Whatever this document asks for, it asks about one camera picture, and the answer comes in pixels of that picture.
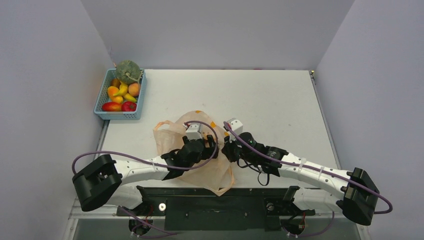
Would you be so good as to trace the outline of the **translucent orange plastic bag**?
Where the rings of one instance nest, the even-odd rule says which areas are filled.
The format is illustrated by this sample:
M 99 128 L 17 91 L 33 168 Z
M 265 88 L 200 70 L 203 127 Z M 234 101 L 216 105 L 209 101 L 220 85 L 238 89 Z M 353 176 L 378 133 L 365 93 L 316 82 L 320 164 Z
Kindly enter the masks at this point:
M 221 152 L 227 134 L 205 112 L 200 110 L 189 111 L 175 122 L 170 120 L 159 122 L 153 129 L 157 153 L 162 155 L 171 150 L 180 149 L 183 146 L 182 137 L 186 132 L 183 124 L 193 120 L 207 123 L 215 130 L 218 136 L 218 156 L 205 166 L 186 171 L 175 180 L 179 182 L 179 185 L 186 184 L 191 187 L 204 188 L 217 196 L 221 196 L 235 184 L 231 164 Z

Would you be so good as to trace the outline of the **red tomato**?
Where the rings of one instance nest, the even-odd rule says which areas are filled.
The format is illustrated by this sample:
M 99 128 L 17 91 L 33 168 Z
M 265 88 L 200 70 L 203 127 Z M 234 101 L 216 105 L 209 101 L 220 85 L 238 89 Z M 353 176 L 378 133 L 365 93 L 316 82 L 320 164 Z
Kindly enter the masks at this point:
M 137 110 L 137 104 L 135 102 L 126 101 L 121 105 L 122 112 L 135 112 Z

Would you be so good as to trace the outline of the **red yellow mango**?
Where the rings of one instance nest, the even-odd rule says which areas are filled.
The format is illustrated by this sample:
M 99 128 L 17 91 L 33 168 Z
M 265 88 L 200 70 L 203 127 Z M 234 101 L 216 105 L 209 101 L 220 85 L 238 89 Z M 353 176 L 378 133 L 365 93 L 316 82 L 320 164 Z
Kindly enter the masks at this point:
M 106 102 L 101 106 L 103 112 L 121 112 L 122 104 L 118 102 Z

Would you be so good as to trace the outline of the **green netted melon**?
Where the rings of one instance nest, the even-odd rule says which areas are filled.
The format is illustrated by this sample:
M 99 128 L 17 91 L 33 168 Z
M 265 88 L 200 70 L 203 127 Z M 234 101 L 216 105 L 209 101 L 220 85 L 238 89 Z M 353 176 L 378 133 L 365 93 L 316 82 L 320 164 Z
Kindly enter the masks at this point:
M 116 65 L 116 78 L 124 84 L 139 83 L 142 77 L 142 69 L 132 60 L 123 60 Z

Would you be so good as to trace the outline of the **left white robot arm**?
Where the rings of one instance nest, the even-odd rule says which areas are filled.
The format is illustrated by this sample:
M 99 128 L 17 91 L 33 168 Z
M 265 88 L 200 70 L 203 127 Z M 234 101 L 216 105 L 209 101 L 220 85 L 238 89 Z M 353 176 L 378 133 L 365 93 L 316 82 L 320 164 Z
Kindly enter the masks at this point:
M 216 159 L 219 148 L 212 135 L 206 139 L 182 138 L 183 146 L 160 156 L 143 160 L 131 155 L 126 160 L 114 160 L 112 151 L 101 151 L 100 156 L 74 173 L 72 182 L 82 211 L 90 212 L 104 205 L 121 206 L 143 215 L 149 201 L 131 183 L 148 180 L 166 181 L 184 172 L 199 168 Z

